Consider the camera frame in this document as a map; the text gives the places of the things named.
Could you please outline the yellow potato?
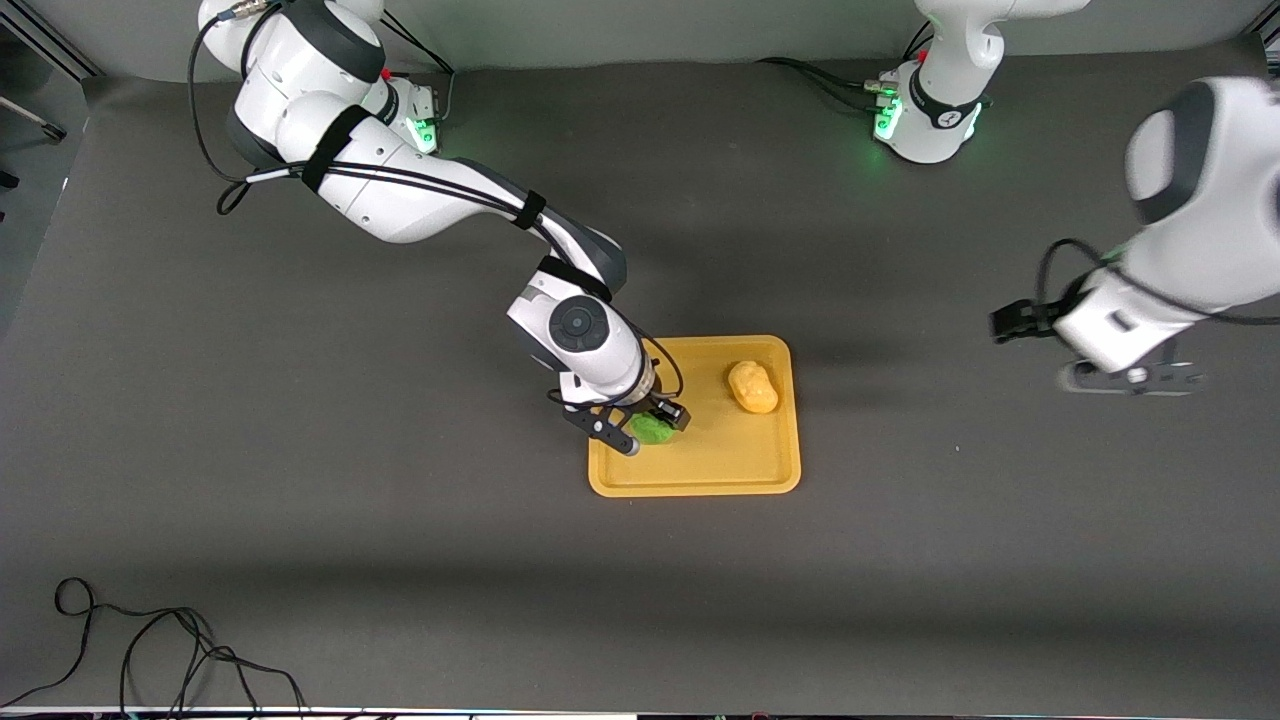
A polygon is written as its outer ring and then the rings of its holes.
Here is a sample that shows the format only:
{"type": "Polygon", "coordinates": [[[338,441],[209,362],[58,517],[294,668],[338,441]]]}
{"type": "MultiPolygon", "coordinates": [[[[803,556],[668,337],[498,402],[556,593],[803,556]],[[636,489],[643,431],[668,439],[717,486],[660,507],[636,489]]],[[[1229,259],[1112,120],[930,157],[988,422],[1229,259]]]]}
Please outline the yellow potato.
{"type": "Polygon", "coordinates": [[[768,370],[753,360],[735,363],[727,375],[730,389],[745,413],[769,414],[780,406],[780,392],[768,370]]]}

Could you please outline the dark grey table mat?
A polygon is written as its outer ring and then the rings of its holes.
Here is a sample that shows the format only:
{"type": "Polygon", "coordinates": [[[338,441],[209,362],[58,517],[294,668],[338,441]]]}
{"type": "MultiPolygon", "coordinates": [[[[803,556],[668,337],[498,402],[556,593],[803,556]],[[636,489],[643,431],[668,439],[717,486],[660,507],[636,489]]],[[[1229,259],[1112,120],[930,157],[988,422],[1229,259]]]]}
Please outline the dark grey table mat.
{"type": "Polygon", "coordinates": [[[786,495],[595,495],[506,309],[543,246],[388,246],[308,191],[230,217],[180,85],[101,78],[0,343],[0,702],[82,577],[191,606],[319,706],[1280,717],[1280,331],[1204,391],[1066,395],[989,342],[1044,247],[1137,227],[1126,140],[1256,41],[1015,56],[911,167],[778,67],[488,70],[453,150],[626,249],[659,336],[777,334],[786,495]]]}

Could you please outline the orange plastic tray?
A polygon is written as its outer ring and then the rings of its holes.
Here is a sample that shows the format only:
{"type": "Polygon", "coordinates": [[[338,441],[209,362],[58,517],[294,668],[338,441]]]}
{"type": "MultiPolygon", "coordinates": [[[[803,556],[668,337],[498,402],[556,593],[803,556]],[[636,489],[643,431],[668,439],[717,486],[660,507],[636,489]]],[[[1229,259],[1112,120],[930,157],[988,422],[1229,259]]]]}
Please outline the orange plastic tray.
{"type": "Polygon", "coordinates": [[[780,495],[800,480],[801,450],[788,346],[773,334],[668,337],[660,345],[684,373],[685,430],[623,456],[588,445],[588,480],[613,498],[780,495]],[[730,388],[732,366],[754,361],[780,396],[772,413],[749,413],[730,388]]]}

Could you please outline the dark metal frame bar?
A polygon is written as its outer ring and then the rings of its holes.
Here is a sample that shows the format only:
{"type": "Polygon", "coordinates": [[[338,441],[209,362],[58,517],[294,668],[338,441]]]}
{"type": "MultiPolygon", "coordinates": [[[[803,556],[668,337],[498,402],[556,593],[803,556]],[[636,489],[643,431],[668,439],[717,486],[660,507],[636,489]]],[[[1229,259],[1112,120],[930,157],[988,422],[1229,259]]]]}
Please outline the dark metal frame bar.
{"type": "Polygon", "coordinates": [[[26,0],[0,0],[0,26],[47,64],[77,82],[105,73],[26,0]]]}

